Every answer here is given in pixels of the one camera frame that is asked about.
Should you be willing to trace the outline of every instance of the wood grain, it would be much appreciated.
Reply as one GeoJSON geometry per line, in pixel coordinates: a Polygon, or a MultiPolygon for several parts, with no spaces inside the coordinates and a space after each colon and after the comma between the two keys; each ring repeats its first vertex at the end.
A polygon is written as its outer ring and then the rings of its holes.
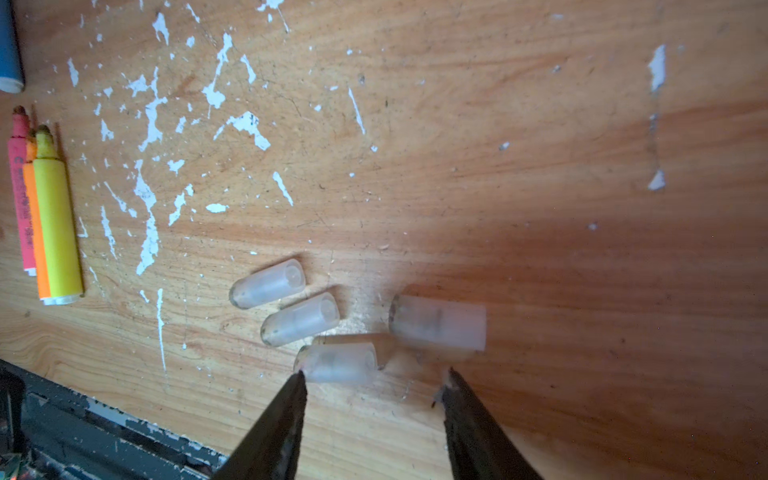
{"type": "Polygon", "coordinates": [[[338,299],[336,334],[385,332],[402,291],[488,307],[481,355],[398,347],[373,386],[310,386],[301,478],[450,478],[430,404],[451,361],[545,478],[768,476],[765,2],[192,1],[200,23],[186,2],[139,4],[16,2],[28,86],[2,98],[0,133],[15,104],[56,125],[88,291],[70,307],[36,299],[0,169],[0,357],[229,452],[300,345],[258,338],[298,298],[240,312],[227,291],[296,257],[301,298],[338,299]],[[224,32],[227,99],[209,117],[224,32]],[[651,94],[659,45],[667,81],[651,94]],[[155,67],[163,138],[140,152],[154,95],[125,87],[155,67]],[[266,151],[232,127],[213,140],[245,111],[266,151]],[[161,242],[141,276],[138,159],[161,242]],[[650,191],[657,169],[667,186],[650,191]]]}

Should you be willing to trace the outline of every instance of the white paint splatter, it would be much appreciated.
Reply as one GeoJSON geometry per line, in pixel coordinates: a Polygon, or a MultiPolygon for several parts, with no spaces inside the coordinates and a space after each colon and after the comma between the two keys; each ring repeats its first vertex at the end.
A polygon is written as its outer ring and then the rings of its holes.
{"type": "Polygon", "coordinates": [[[352,87],[347,87],[349,89],[349,98],[352,98],[352,105],[355,107],[355,117],[357,118],[357,124],[360,126],[360,130],[362,130],[362,134],[366,134],[366,128],[362,125],[362,117],[360,117],[360,110],[357,109],[357,102],[355,101],[355,95],[352,94],[352,87]]]}
{"type": "Polygon", "coordinates": [[[656,191],[667,186],[667,182],[664,181],[664,172],[661,169],[656,170],[654,179],[648,184],[648,190],[656,191]]]}
{"type": "Polygon", "coordinates": [[[78,81],[80,80],[80,73],[78,72],[77,68],[74,67],[74,63],[72,63],[72,58],[69,58],[69,60],[67,60],[67,65],[69,65],[69,78],[72,79],[72,86],[77,87],[78,81]]]}
{"type": "Polygon", "coordinates": [[[176,196],[176,200],[174,200],[174,207],[176,207],[176,211],[174,211],[171,215],[168,215],[169,227],[173,225],[176,222],[176,220],[179,220],[179,217],[181,217],[181,208],[186,204],[187,204],[187,199],[184,198],[184,192],[181,192],[176,196]]]}
{"type": "Polygon", "coordinates": [[[192,7],[190,7],[190,4],[188,3],[187,3],[187,10],[189,10],[190,13],[192,14],[192,18],[194,18],[194,21],[196,21],[197,23],[200,23],[200,17],[194,14],[194,10],[192,9],[192,7]]]}
{"type": "Polygon", "coordinates": [[[650,91],[656,91],[664,84],[667,79],[667,72],[665,70],[664,62],[667,60],[666,46],[661,45],[654,52],[654,57],[648,64],[650,70],[650,91]]]}
{"type": "MultiPolygon", "coordinates": [[[[232,125],[238,131],[245,130],[249,134],[253,135],[253,143],[261,150],[266,150],[270,147],[270,141],[264,138],[264,136],[259,132],[259,118],[249,111],[245,112],[237,118],[230,117],[230,119],[227,120],[226,125],[232,125]]],[[[225,125],[222,125],[221,128],[219,128],[219,131],[216,132],[214,140],[216,140],[216,138],[221,134],[224,126],[225,125]]]]}
{"type": "Polygon", "coordinates": [[[165,15],[162,13],[157,14],[157,20],[154,21],[152,24],[152,28],[154,28],[154,36],[157,38],[157,41],[160,40],[160,34],[163,34],[165,37],[165,44],[168,45],[168,27],[165,26],[165,15]]]}
{"type": "Polygon", "coordinates": [[[283,183],[283,179],[280,177],[280,174],[277,172],[272,174],[272,180],[277,182],[277,186],[280,187],[280,190],[283,192],[283,196],[288,199],[288,203],[290,206],[293,206],[293,198],[290,197],[288,194],[288,190],[286,189],[285,184],[283,183]]]}
{"type": "Polygon", "coordinates": [[[183,166],[184,166],[184,161],[183,160],[178,160],[178,161],[169,160],[168,161],[168,168],[170,169],[170,171],[174,172],[177,177],[179,176],[179,169],[182,168],[183,166]]]}
{"type": "Polygon", "coordinates": [[[88,230],[85,229],[85,223],[83,223],[83,218],[78,217],[78,220],[80,220],[80,227],[83,229],[83,233],[78,233],[78,237],[80,238],[88,238],[88,230]]]}
{"type": "Polygon", "coordinates": [[[134,93],[131,97],[135,97],[138,92],[149,90],[149,85],[147,85],[147,79],[142,74],[137,80],[129,81],[125,88],[133,90],[134,93]]]}
{"type": "Polygon", "coordinates": [[[207,207],[205,207],[205,209],[211,212],[212,214],[221,214],[223,212],[226,212],[227,208],[229,207],[230,207],[229,205],[210,204],[207,207]]]}
{"type": "Polygon", "coordinates": [[[168,103],[168,99],[166,97],[157,97],[157,67],[154,68],[154,78],[152,79],[150,88],[154,93],[154,100],[148,103],[147,107],[144,108],[144,112],[147,114],[147,139],[139,145],[139,151],[146,150],[147,145],[154,143],[155,141],[159,140],[160,143],[163,143],[163,132],[157,129],[155,121],[157,120],[157,106],[168,103]]]}
{"type": "Polygon", "coordinates": [[[248,62],[248,57],[243,54],[242,57],[240,57],[240,61],[245,64],[245,68],[248,69],[248,84],[252,84],[254,80],[256,80],[256,73],[253,71],[253,69],[250,67],[250,63],[248,62]]]}
{"type": "Polygon", "coordinates": [[[138,171],[136,177],[136,188],[134,193],[144,201],[144,205],[147,206],[147,212],[149,218],[147,219],[147,238],[141,244],[141,262],[136,267],[136,274],[141,275],[152,263],[154,263],[153,256],[157,256],[159,238],[157,237],[157,226],[155,225],[154,214],[152,213],[152,207],[157,203],[157,198],[152,193],[144,178],[141,176],[141,165],[143,160],[136,160],[134,168],[138,171]]]}
{"type": "Polygon", "coordinates": [[[208,108],[208,118],[210,118],[210,107],[216,107],[218,110],[221,107],[222,102],[227,99],[223,93],[216,91],[216,80],[218,80],[219,75],[221,75],[221,68],[224,66],[224,62],[229,62],[229,58],[227,58],[227,50],[232,48],[232,37],[230,34],[224,33],[223,43],[223,47],[221,47],[221,50],[216,55],[216,58],[219,60],[219,65],[216,66],[214,80],[203,89],[203,94],[210,105],[208,108]]]}
{"type": "Polygon", "coordinates": [[[163,326],[165,323],[161,318],[161,309],[163,308],[163,289],[157,289],[157,338],[160,340],[160,355],[163,358],[163,371],[165,369],[165,349],[163,348],[163,326]]]}
{"type": "Polygon", "coordinates": [[[104,119],[101,119],[101,141],[107,141],[108,138],[114,140],[114,132],[107,127],[104,119]]]}
{"type": "Polygon", "coordinates": [[[101,206],[101,226],[104,228],[104,236],[109,240],[109,250],[117,260],[118,256],[114,254],[114,237],[112,236],[112,229],[109,227],[109,219],[107,218],[107,211],[104,209],[104,205],[101,206]]]}

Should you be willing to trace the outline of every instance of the plastic cylinder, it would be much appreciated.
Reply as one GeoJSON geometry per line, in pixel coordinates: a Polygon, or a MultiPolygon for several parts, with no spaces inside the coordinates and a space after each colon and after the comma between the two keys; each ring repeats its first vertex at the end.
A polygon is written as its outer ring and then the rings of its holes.
{"type": "Polygon", "coordinates": [[[230,302],[246,310],[301,293],[305,286],[301,263],[292,258],[235,282],[230,289],[230,302]]]}
{"type": "Polygon", "coordinates": [[[261,341],[283,346],[339,325],[339,308],[330,293],[323,293],[268,316],[261,326],[261,341]]]}
{"type": "Polygon", "coordinates": [[[389,331],[404,339],[485,350],[485,305],[398,295],[389,309],[389,331]]]}
{"type": "Polygon", "coordinates": [[[372,343],[304,346],[293,364],[294,372],[300,370],[311,383],[365,385],[376,374],[376,348],[372,343]]]}
{"type": "Polygon", "coordinates": [[[37,132],[38,156],[32,163],[38,192],[48,285],[53,303],[67,305],[83,293],[80,257],[69,203],[67,169],[58,159],[53,137],[46,126],[37,132]]]}

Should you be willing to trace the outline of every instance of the translucent plastic cap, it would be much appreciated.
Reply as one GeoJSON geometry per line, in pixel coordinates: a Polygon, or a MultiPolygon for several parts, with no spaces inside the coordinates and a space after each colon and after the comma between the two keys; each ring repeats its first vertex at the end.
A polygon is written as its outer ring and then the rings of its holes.
{"type": "Polygon", "coordinates": [[[292,258],[235,282],[230,289],[230,302],[245,310],[300,293],[305,286],[304,270],[292,258]]]}
{"type": "Polygon", "coordinates": [[[261,326],[261,340],[268,346],[282,346],[339,325],[339,308],[330,293],[314,296],[273,313],[261,326]]]}
{"type": "Polygon", "coordinates": [[[312,383],[371,383],[376,374],[376,349],[372,343],[305,346],[293,364],[293,371],[299,370],[312,383]]]}
{"type": "Polygon", "coordinates": [[[398,295],[389,309],[389,330],[404,339],[485,350],[485,305],[398,295]]]}

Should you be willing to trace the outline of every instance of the pink highlighter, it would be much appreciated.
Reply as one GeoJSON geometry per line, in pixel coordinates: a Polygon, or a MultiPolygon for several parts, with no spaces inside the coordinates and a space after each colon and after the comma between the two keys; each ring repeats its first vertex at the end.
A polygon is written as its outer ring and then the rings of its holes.
{"type": "Polygon", "coordinates": [[[29,117],[24,107],[13,109],[13,133],[8,139],[8,162],[11,165],[13,182],[13,198],[16,203],[16,222],[18,223],[18,240],[22,245],[22,261],[24,271],[29,276],[37,276],[35,268],[35,247],[32,243],[32,214],[29,209],[27,188],[24,185],[24,163],[27,158],[27,134],[29,133],[29,117]]]}

